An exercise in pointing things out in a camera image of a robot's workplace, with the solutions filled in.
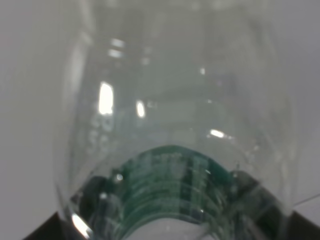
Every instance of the white background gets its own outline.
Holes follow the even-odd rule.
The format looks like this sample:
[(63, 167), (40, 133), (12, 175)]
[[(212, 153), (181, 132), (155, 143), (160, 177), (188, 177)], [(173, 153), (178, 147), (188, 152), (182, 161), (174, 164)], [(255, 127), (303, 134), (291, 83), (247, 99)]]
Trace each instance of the white background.
[[(302, 147), (296, 209), (320, 225), (320, 1), (273, 0)], [(53, 122), (79, 27), (72, 0), (0, 1), (0, 239), (19, 240), (56, 211)]]

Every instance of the white wall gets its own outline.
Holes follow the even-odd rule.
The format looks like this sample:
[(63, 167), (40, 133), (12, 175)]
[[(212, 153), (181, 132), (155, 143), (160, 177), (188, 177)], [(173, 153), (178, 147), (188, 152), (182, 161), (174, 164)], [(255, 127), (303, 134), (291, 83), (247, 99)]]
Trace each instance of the white wall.
[[(275, 2), (303, 146), (298, 203), (320, 194), (320, 2)], [(0, 239), (25, 237), (56, 210), (53, 122), (76, 7), (72, 0), (0, 1)], [(320, 198), (297, 209), (320, 225)]]

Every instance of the clear glass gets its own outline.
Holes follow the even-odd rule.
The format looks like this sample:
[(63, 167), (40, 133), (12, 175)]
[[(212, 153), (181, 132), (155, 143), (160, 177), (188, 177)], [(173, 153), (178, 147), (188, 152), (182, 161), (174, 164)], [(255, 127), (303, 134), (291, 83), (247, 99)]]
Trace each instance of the clear glass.
[(275, 240), (295, 138), (265, 0), (81, 0), (55, 136), (71, 240)]

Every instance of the black surface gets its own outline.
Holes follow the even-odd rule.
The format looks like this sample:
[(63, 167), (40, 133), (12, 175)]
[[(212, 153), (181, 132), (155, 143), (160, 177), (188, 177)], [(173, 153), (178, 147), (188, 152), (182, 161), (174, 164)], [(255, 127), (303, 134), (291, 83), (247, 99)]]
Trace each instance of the black surface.
[[(50, 217), (24, 240), (66, 240), (58, 214)], [(289, 220), (286, 240), (320, 240), (320, 228), (295, 212)]]

